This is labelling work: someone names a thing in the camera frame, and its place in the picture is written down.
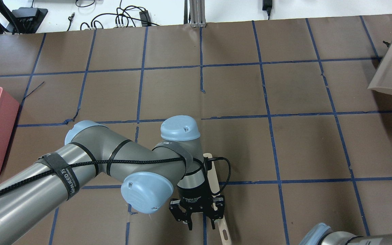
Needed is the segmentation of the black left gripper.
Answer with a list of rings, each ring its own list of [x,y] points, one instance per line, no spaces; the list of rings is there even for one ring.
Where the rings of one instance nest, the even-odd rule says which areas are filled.
[[[208,182],[207,173],[204,169],[199,169],[194,174],[185,175],[176,186],[179,194],[178,199],[171,199],[168,209],[178,222],[187,224],[188,229],[193,229],[192,214],[203,213],[211,221],[212,229],[216,229],[214,221],[222,219],[224,208],[213,209],[213,195]],[[225,197],[218,195],[220,201],[217,205],[225,204]]]

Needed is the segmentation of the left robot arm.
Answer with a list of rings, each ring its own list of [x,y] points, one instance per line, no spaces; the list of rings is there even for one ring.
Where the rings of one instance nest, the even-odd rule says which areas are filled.
[[[224,218],[223,188],[212,191],[197,122],[173,116],[160,127],[162,141],[152,149],[94,121],[68,131],[64,146],[0,184],[0,245],[11,245],[51,211],[73,198],[100,173],[121,182],[121,195],[138,213],[168,205],[174,219],[193,228],[194,213],[214,227]]]

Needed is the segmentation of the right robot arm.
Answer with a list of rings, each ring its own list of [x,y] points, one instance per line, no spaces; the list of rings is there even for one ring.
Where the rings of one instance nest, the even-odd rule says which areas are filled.
[[[359,236],[345,231],[333,231],[320,222],[299,243],[300,245],[392,245],[392,234]]]

